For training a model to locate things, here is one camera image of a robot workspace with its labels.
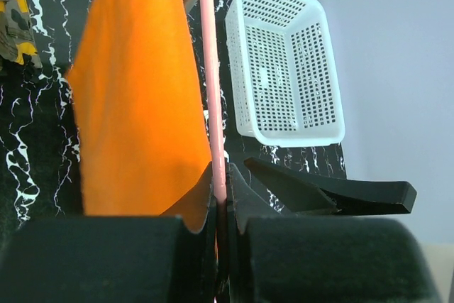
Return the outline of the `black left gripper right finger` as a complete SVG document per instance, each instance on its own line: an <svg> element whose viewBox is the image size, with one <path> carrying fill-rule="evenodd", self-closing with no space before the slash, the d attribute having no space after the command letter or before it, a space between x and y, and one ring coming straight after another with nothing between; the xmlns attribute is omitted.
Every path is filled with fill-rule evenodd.
<svg viewBox="0 0 454 303"><path fill-rule="evenodd" d="M439 302L422 249L390 215L276 211L228 166L232 302Z"/></svg>

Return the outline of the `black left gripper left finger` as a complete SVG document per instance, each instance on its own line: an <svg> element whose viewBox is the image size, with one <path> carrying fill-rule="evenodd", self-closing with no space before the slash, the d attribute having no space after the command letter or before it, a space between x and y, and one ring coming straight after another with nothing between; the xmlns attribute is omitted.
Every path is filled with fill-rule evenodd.
<svg viewBox="0 0 454 303"><path fill-rule="evenodd" d="M1 258L2 302L212 302L212 171L160 216L43 219Z"/></svg>

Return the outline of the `orange trousers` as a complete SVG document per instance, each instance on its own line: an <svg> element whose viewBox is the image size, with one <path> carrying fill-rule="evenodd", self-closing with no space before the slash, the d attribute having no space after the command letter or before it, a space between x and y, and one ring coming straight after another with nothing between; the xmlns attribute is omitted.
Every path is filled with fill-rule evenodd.
<svg viewBox="0 0 454 303"><path fill-rule="evenodd" d="M67 73L84 213L158 215L211 154L183 0L93 0Z"/></svg>

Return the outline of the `pink hanger with orange trousers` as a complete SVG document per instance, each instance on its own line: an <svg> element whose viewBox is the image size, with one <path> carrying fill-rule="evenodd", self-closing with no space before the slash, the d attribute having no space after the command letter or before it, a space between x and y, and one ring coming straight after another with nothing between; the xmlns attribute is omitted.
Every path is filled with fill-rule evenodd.
<svg viewBox="0 0 454 303"><path fill-rule="evenodd" d="M200 0L200 7L214 194L216 201L223 204L227 189L214 0Z"/></svg>

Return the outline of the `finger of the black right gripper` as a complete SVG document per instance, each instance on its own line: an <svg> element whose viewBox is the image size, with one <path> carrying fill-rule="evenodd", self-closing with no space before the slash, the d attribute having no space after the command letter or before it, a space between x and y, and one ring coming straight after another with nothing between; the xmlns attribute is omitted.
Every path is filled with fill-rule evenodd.
<svg viewBox="0 0 454 303"><path fill-rule="evenodd" d="M303 215L410 214L417 197L407 181L374 182L324 177L259 158L244 165L288 210Z"/></svg>

